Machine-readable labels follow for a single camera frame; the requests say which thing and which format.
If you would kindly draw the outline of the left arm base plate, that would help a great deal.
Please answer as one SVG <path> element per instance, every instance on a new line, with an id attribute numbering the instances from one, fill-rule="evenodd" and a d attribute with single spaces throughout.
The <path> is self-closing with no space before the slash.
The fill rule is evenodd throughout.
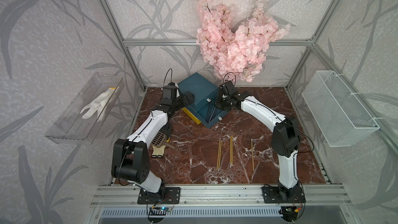
<path id="1" fill-rule="evenodd" d="M 151 193 L 140 190 L 137 204 L 179 204 L 181 197 L 180 187 L 165 187 L 161 188 L 158 193 Z"/>

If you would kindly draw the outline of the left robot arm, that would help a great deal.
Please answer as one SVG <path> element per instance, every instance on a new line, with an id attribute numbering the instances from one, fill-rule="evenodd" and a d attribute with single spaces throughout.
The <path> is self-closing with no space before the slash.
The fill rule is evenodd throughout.
<path id="1" fill-rule="evenodd" d="M 178 89 L 163 89 L 160 103 L 150 112 L 144 123 L 125 140 L 114 143 L 112 177 L 133 182 L 150 194 L 164 197 L 165 184 L 150 170 L 148 147 L 162 128 L 169 125 L 175 112 L 192 104 L 195 96 L 190 91 L 177 95 Z"/>

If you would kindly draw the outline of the teal yellow drawer box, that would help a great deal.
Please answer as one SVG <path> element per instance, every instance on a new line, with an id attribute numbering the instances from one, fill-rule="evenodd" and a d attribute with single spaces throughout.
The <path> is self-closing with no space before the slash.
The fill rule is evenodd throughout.
<path id="1" fill-rule="evenodd" d="M 197 118 L 197 111 L 204 107 L 207 102 L 218 97 L 219 87 L 211 83 L 199 73 L 195 73 L 183 81 L 178 83 L 179 89 L 182 93 L 190 91 L 194 94 L 194 102 L 183 111 L 197 124 L 202 124 Z"/>

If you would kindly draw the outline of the teal drawer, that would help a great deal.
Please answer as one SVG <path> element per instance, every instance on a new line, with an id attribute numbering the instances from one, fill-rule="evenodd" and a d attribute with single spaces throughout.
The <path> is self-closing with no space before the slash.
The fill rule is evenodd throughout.
<path id="1" fill-rule="evenodd" d="M 197 118 L 206 128 L 210 129 L 227 114 L 227 111 L 223 111 L 215 105 L 215 99 L 213 99 L 197 111 Z"/>

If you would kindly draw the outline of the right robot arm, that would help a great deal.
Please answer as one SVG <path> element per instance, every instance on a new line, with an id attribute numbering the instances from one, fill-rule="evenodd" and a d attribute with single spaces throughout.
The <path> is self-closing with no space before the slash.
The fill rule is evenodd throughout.
<path id="1" fill-rule="evenodd" d="M 286 117 L 265 106 L 254 96 L 245 92 L 219 91 L 216 100 L 218 108 L 229 112 L 233 107 L 251 114 L 268 127 L 272 135 L 272 149 L 278 154 L 279 180 L 278 190 L 282 196 L 290 198 L 300 187 L 296 157 L 300 144 L 298 121 L 295 117 Z"/>

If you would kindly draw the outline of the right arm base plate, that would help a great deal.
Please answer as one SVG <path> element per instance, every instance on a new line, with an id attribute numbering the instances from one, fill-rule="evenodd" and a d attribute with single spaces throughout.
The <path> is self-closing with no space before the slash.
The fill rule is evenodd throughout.
<path id="1" fill-rule="evenodd" d="M 304 191 L 299 185 L 291 189 L 287 189 L 284 186 L 264 185 L 261 190 L 266 204 L 306 203 Z"/>

